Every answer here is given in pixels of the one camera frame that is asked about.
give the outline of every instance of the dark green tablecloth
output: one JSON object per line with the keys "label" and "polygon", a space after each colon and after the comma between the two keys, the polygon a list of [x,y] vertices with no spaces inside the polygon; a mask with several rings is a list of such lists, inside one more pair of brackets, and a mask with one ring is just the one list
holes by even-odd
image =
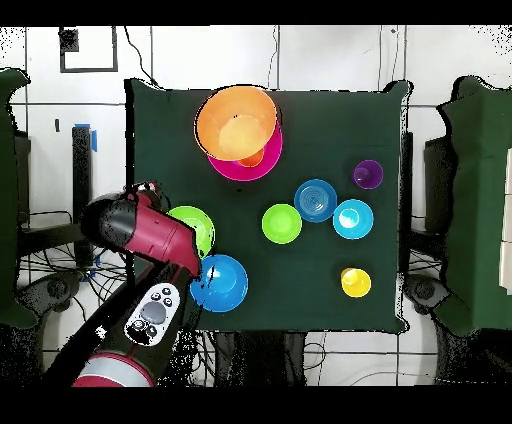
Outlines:
{"label": "dark green tablecloth", "polygon": [[[397,333],[398,164],[401,102],[406,82],[387,93],[269,92],[282,112],[283,153],[264,178],[230,181],[209,164],[194,139],[194,116],[210,90],[154,90],[131,80],[135,114],[135,181],[157,180],[173,206],[204,210],[216,228],[216,252],[240,261],[249,276],[244,302],[225,314],[204,311],[199,328],[230,330],[367,330]],[[384,182],[376,190],[354,186],[350,172],[376,159]],[[287,245],[261,231],[265,210],[290,203],[310,178],[330,182],[338,202],[357,198],[375,216],[370,234],[357,241],[339,237],[332,219],[303,222]],[[345,295],[340,272],[365,269],[372,289],[361,299]],[[191,300],[188,299],[190,311]]]}

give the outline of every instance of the lime green bowl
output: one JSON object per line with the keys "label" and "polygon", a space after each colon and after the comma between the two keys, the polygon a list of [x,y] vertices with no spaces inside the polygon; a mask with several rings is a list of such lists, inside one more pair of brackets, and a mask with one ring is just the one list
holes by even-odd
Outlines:
{"label": "lime green bowl", "polygon": [[193,206],[177,206],[167,212],[178,221],[184,222],[196,232],[196,245],[199,257],[203,259],[215,242],[215,227],[208,215]]}
{"label": "lime green bowl", "polygon": [[267,209],[261,220],[261,228],[270,241],[286,244],[300,234],[302,218],[293,206],[278,203]]}

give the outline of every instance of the dark green cloth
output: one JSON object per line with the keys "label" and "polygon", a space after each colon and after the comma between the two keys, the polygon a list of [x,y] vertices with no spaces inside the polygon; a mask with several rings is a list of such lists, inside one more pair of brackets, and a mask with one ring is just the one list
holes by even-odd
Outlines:
{"label": "dark green cloth", "polygon": [[[253,182],[219,175],[194,139],[194,116],[210,90],[154,90],[132,80],[135,113],[135,181],[157,180],[172,206],[204,210],[216,229],[215,251],[245,267],[249,290],[244,302],[225,314],[204,311],[199,328],[230,330],[366,330],[397,333],[398,164],[401,102],[406,82],[387,93],[327,91],[268,92],[282,112],[283,153],[276,167]],[[378,160],[384,182],[362,190],[352,168]],[[287,245],[265,238],[261,218],[275,203],[293,205],[301,183],[325,179],[338,203],[368,203],[375,223],[370,234],[349,241],[336,234],[332,219],[304,221]],[[361,299],[341,289],[340,272],[366,270],[372,289]],[[187,313],[191,309],[190,295]]]}
{"label": "dark green cloth", "polygon": [[436,314],[464,336],[480,328],[512,329],[512,296],[499,287],[512,92],[476,77],[457,85],[456,97],[441,108],[458,157],[447,234],[446,284],[454,295]]}
{"label": "dark green cloth", "polygon": [[0,181],[5,188],[0,208],[2,229],[0,254],[0,323],[29,328],[37,323],[36,315],[14,299],[18,280],[18,179],[14,146],[14,117],[9,99],[28,78],[18,69],[0,69]]}

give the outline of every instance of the orange bowl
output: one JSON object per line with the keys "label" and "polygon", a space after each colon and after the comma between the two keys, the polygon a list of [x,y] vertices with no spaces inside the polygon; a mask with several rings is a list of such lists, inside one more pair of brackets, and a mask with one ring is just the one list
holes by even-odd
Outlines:
{"label": "orange bowl", "polygon": [[235,85],[217,91],[199,109],[196,140],[215,159],[239,161],[263,149],[276,122],[276,106],[262,89]]}

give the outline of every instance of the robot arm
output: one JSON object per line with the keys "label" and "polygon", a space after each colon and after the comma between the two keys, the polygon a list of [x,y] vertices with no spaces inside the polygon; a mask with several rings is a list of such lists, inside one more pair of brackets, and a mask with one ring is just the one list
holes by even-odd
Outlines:
{"label": "robot arm", "polygon": [[82,232],[98,246],[164,267],[147,284],[139,283],[130,308],[109,329],[75,387],[152,387],[169,362],[200,260],[194,230],[158,210],[157,189],[152,183],[102,196],[83,214]]}

